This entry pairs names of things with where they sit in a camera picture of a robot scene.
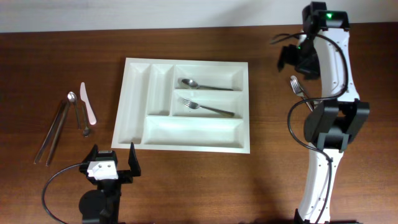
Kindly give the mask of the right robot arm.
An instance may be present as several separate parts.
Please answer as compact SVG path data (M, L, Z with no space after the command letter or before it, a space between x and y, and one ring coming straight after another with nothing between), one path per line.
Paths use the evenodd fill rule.
M325 2L311 2L302 11L303 28L296 34L278 34L272 44L298 39L284 46L277 69L294 66L307 80L319 78L322 95L305 97L291 107L313 105L303 126L309 165L303 199L294 223L329 223L330 200L337 168L348 145L366 122L370 105L360 100L349 61L349 19L345 11L330 11Z

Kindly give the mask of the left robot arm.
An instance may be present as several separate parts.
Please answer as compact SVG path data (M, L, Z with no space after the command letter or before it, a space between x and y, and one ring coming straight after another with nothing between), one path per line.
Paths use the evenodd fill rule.
M79 166L87 180L96 186L80 199L79 211L83 223L117 223L121 198L121 186L133 183L134 177L141 176L134 144L131 143L128 170L117 168L115 151L100 151L94 145Z

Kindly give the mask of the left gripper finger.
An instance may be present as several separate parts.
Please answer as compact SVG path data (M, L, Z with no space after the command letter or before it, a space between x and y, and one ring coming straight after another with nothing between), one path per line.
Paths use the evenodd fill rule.
M84 158L82 163L90 163L91 161L95 161L98 155L98 146L95 144L88 155Z
M141 167L137 160L136 150L133 142L130 145L128 164L130 166L131 175L133 177L140 177Z

